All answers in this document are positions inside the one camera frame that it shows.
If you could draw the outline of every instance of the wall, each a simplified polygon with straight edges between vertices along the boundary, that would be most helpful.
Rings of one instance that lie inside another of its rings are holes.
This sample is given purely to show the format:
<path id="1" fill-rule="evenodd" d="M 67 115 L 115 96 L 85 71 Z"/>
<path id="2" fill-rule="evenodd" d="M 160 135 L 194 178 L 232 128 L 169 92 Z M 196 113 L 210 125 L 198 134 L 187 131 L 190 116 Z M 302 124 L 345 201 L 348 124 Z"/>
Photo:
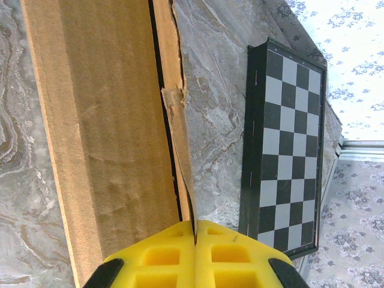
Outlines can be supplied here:
<path id="1" fill-rule="evenodd" d="M 350 140 L 383 140 L 384 1 L 263 0 L 291 46 L 328 62 L 328 101 Z"/>

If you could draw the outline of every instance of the floral wallpaper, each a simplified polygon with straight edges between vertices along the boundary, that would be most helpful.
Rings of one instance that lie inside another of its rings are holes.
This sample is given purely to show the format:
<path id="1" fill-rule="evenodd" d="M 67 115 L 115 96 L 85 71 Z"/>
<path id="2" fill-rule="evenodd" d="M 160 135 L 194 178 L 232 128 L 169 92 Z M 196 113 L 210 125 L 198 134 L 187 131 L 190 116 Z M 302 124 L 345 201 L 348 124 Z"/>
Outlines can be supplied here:
<path id="1" fill-rule="evenodd" d="M 384 287 L 384 163 L 339 161 L 324 199 L 310 287 Z"/>
<path id="2" fill-rule="evenodd" d="M 384 1 L 263 1 L 292 48 L 328 63 L 344 137 L 384 140 Z"/>

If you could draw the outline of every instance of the cardboard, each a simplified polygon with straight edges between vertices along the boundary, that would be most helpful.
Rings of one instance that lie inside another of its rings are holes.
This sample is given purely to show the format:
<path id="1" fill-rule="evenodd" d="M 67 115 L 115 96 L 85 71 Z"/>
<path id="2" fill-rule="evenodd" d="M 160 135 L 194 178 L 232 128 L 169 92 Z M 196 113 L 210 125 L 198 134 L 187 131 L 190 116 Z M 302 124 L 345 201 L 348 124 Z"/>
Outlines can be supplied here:
<path id="1" fill-rule="evenodd" d="M 80 287 L 109 254 L 179 221 L 148 2 L 22 6 Z"/>
<path id="2" fill-rule="evenodd" d="M 154 1 L 154 14 L 164 79 L 162 95 L 172 137 L 181 214 L 183 220 L 191 220 L 196 227 L 196 200 L 184 114 L 185 80 L 176 14 L 168 0 Z"/>

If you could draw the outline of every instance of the folding chessboard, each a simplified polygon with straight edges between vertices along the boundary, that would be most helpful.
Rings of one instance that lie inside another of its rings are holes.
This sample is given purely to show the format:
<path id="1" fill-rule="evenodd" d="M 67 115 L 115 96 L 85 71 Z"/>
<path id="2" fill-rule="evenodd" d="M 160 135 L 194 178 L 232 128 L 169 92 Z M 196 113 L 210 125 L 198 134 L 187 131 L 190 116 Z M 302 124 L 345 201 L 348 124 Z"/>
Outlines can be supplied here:
<path id="1" fill-rule="evenodd" d="M 291 259 L 318 248 L 326 68 L 248 48 L 239 231 Z"/>

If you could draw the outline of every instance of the marble wall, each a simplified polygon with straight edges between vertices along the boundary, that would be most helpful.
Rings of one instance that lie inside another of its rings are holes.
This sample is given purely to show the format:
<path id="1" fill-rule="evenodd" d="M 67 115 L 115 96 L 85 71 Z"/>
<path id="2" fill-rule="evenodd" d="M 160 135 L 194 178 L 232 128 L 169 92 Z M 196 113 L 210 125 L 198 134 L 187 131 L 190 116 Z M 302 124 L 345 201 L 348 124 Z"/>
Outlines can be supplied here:
<path id="1" fill-rule="evenodd" d="M 0 1 L 0 286 L 74 287 L 19 1 Z"/>
<path id="2" fill-rule="evenodd" d="M 237 229 L 247 46 L 289 45 L 261 0 L 175 2 L 200 219 Z"/>

